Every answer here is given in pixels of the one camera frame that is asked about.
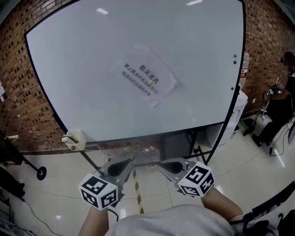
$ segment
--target white cabinet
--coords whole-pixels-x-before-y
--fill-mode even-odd
[[[229,123],[227,124],[227,127],[224,131],[224,134],[219,142],[219,145],[225,144],[230,139],[231,135],[233,134],[236,125],[239,122],[239,119],[243,113],[243,110],[247,104],[248,97],[240,90],[240,93],[238,95],[238,98],[236,100],[235,108],[232,112],[231,118]],[[213,147],[214,143],[217,140],[217,137],[221,131],[222,124],[210,126],[206,130],[207,139]]]

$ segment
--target red brick wall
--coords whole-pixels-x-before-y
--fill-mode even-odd
[[[249,97],[246,112],[250,112],[260,107],[263,92],[277,77],[285,86],[287,71],[280,59],[286,51],[295,53],[295,26],[272,0],[245,0],[245,5],[245,50],[250,62],[243,91]]]
[[[0,129],[18,134],[21,151],[64,148],[63,131],[34,75],[24,33],[70,0],[23,0],[0,27],[0,80],[7,100],[0,104]]]
[[[24,43],[24,33],[46,15],[70,0],[23,0],[0,27],[0,80],[8,99],[0,104],[0,129],[19,134],[21,151],[64,148],[62,130],[53,118],[38,85]],[[277,76],[286,81],[279,60],[295,52],[295,28],[272,0],[245,0],[246,51],[250,64],[243,91],[249,96],[246,110],[257,109],[261,95]]]

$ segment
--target plastic bottle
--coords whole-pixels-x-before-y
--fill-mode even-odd
[[[244,87],[244,84],[246,81],[248,66],[249,66],[249,53],[244,52],[243,66],[242,66],[240,80],[239,80],[239,86],[241,89]]]

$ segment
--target whiteboard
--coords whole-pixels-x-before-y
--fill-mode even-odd
[[[238,0],[80,0],[25,35],[52,107],[68,130],[83,130],[88,142],[223,122],[243,36]],[[153,51],[178,81],[153,108],[113,77],[136,44]]]

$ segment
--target whiteboard frame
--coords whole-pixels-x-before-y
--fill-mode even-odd
[[[55,118],[56,122],[59,124],[59,126],[61,127],[61,129],[64,131],[64,133],[66,134],[68,129],[66,128],[66,126],[64,125],[64,123],[62,122],[62,120],[60,119],[60,117],[58,116],[57,112],[55,111],[53,105],[51,104],[47,94],[46,94],[46,91],[44,90],[42,84],[41,84],[41,81],[38,77],[38,74],[36,72],[36,69],[35,69],[35,66],[34,66],[34,62],[32,60],[32,57],[31,57],[31,54],[30,54],[30,49],[29,49],[29,45],[28,45],[28,40],[27,40],[27,34],[33,30],[36,26],[38,26],[40,23],[42,23],[44,20],[46,20],[47,18],[51,17],[53,14],[57,13],[58,11],[62,10],[63,8],[73,4],[73,3],[76,3],[80,0],[73,0],[63,6],[61,6],[60,8],[56,9],[55,11],[53,11],[52,13],[48,14],[46,17],[44,17],[42,20],[40,20],[39,22],[37,22],[34,26],[32,26],[28,31],[25,32],[24,34],[24,40],[25,40],[25,44],[26,44],[26,48],[27,48],[27,52],[28,52],[28,56],[29,56],[29,59],[30,59],[30,62],[31,62],[31,65],[33,67],[33,71],[34,71],[34,74],[35,74],[35,77],[37,78],[38,80],[38,83],[43,91],[43,94],[44,96],[46,97],[51,109],[53,110],[53,117]],[[161,136],[161,135],[172,135],[172,134],[176,134],[176,133],[183,133],[183,132],[188,132],[188,131],[192,131],[192,130],[196,130],[196,129],[200,129],[200,128],[206,128],[206,127],[209,127],[209,126],[213,126],[213,125],[217,125],[217,124],[223,124],[222,126],[222,129],[220,131],[220,134],[216,140],[216,143],[214,144],[213,148],[212,148],[212,152],[210,153],[209,157],[207,158],[207,160],[209,161],[211,156],[213,155],[216,147],[218,146],[219,144],[219,141],[225,131],[225,128],[229,122],[229,119],[231,117],[231,114],[232,114],[232,111],[234,109],[234,106],[235,106],[235,103],[236,103],[236,100],[237,100],[237,95],[238,95],[238,92],[239,91],[239,86],[238,86],[238,83],[239,83],[239,78],[240,78],[240,74],[241,74],[241,69],[242,69],[242,64],[243,64],[243,58],[244,58],[244,51],[245,51],[245,41],[246,41],[246,12],[245,12],[245,3],[243,0],[237,0],[239,2],[242,3],[242,11],[243,11],[243,43],[242,43],[242,56],[241,56],[241,62],[240,62],[240,69],[239,69],[239,74],[238,74],[238,77],[237,77],[237,82],[236,82],[236,87],[235,88],[232,88],[232,90],[235,90],[235,93],[233,94],[233,98],[232,98],[232,101],[231,101],[231,104],[230,104],[230,107],[229,107],[229,110],[228,110],[228,113],[226,115],[226,118],[223,122],[220,122],[220,123],[216,123],[216,124],[209,124],[209,125],[204,125],[204,126],[199,126],[199,127],[194,127],[194,128],[189,128],[189,129],[185,129],[185,130],[177,130],[177,131],[172,131],[172,132],[166,132],[166,133],[159,133],[159,134],[154,134],[154,135],[147,135],[147,136],[138,136],[138,137],[129,137],[129,138],[123,138],[123,139],[116,139],[116,140],[104,140],[104,141],[97,141],[97,142],[88,142],[88,143],[102,143],[102,142],[111,142],[111,141],[123,141],[123,140],[130,140],[130,139],[134,139],[134,138],[142,138],[142,137],[152,137],[152,136]]]

